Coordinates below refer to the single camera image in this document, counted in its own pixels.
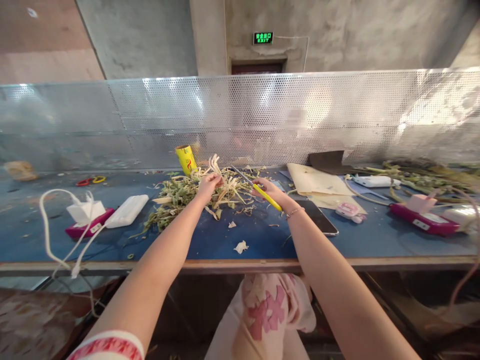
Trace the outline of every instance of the white power bank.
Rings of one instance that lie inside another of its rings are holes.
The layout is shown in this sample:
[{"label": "white power bank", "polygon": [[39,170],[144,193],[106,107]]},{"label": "white power bank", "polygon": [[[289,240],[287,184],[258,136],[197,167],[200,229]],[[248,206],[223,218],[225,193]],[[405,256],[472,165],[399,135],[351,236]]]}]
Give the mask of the white power bank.
[{"label": "white power bank", "polygon": [[130,196],[120,205],[112,216],[105,221],[106,228],[113,229],[130,225],[137,218],[148,200],[148,195]]},{"label": "white power bank", "polygon": [[[388,176],[354,176],[352,179],[366,188],[389,188],[392,183],[392,178]],[[393,184],[400,186],[401,181],[393,179]]]}]

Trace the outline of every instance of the concrete wall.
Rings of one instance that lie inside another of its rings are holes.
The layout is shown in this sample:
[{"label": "concrete wall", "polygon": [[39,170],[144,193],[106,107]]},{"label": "concrete wall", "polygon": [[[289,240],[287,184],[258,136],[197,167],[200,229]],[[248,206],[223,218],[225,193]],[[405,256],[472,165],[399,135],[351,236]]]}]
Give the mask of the concrete wall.
[{"label": "concrete wall", "polygon": [[452,68],[480,67],[480,20],[456,56]]},{"label": "concrete wall", "polygon": [[0,34],[0,84],[104,78],[75,0],[0,1]]},{"label": "concrete wall", "polygon": [[107,79],[197,75],[189,0],[77,0]]},{"label": "concrete wall", "polygon": [[301,72],[305,38],[252,45],[254,31],[273,31],[274,36],[309,37],[307,72],[429,68],[467,3],[225,0],[227,55],[232,61],[287,58],[285,71]]},{"label": "concrete wall", "polygon": [[224,0],[190,0],[198,76],[228,75]]}]

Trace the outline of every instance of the perforated metal screen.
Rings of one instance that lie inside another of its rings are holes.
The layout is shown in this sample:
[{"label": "perforated metal screen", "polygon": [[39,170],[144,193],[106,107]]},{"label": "perforated metal screen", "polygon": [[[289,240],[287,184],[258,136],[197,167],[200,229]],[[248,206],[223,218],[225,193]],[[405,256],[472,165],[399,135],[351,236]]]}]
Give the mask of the perforated metal screen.
[{"label": "perforated metal screen", "polygon": [[476,162],[480,69],[174,77],[0,87],[3,161],[39,171],[346,163],[397,156]]}]

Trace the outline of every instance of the phone screen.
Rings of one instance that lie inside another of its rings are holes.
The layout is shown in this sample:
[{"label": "phone screen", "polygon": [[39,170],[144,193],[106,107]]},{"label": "phone screen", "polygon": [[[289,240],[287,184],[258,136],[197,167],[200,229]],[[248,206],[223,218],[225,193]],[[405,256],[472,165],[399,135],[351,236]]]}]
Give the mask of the phone screen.
[{"label": "phone screen", "polygon": [[315,225],[327,236],[336,236],[339,231],[324,215],[324,213],[310,200],[297,200],[297,203],[305,208],[305,212],[313,220]]}]

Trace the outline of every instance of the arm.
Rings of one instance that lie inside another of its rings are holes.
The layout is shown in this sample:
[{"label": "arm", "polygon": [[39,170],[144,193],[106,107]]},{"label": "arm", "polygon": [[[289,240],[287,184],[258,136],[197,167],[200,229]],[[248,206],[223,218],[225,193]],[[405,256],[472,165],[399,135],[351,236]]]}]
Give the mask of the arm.
[{"label": "arm", "polygon": [[[253,181],[286,214],[300,207],[266,179]],[[288,220],[301,268],[346,359],[420,359],[347,260],[303,210]]]},{"label": "arm", "polygon": [[182,268],[204,207],[222,178],[204,177],[198,194],[156,238],[85,339],[107,330],[134,334],[147,351],[170,286]]}]

